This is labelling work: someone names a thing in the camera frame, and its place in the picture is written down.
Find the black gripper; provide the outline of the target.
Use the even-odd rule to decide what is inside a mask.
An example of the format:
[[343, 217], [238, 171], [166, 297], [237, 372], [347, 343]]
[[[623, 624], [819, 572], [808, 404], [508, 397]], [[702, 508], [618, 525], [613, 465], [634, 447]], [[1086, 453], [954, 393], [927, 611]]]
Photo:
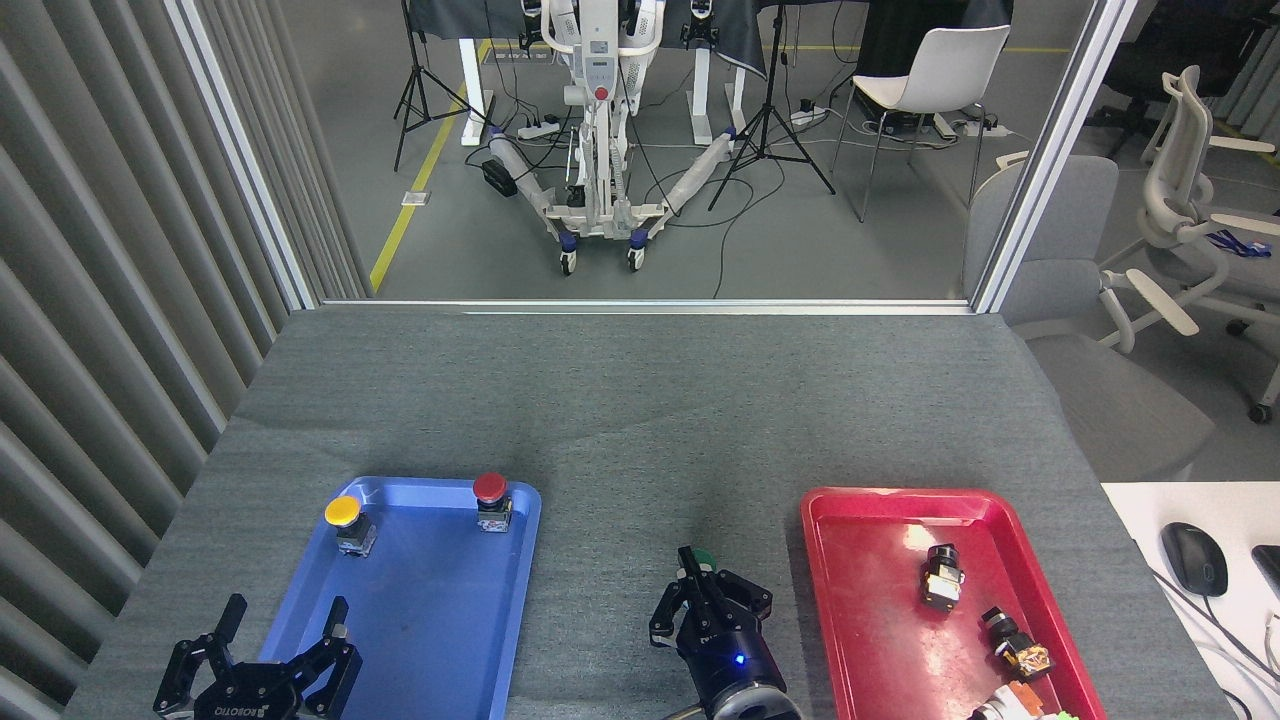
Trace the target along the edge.
[[[233, 662], [229, 647], [246, 609], [242, 594], [230, 594], [212, 632], [175, 643], [154, 712], [159, 717], [296, 719], [301, 708], [311, 717], [340, 719], [362, 667], [346, 629], [346, 597], [332, 601], [323, 637], [297, 656], [297, 664]], [[214, 683], [193, 702], [191, 688], [204, 664]]]
[[762, 634], [772, 593], [733, 571], [716, 571], [707, 551], [685, 544], [677, 555], [677, 579], [666, 587], [649, 621], [650, 644], [677, 647], [700, 702], [718, 702], [749, 683], [786, 692]]

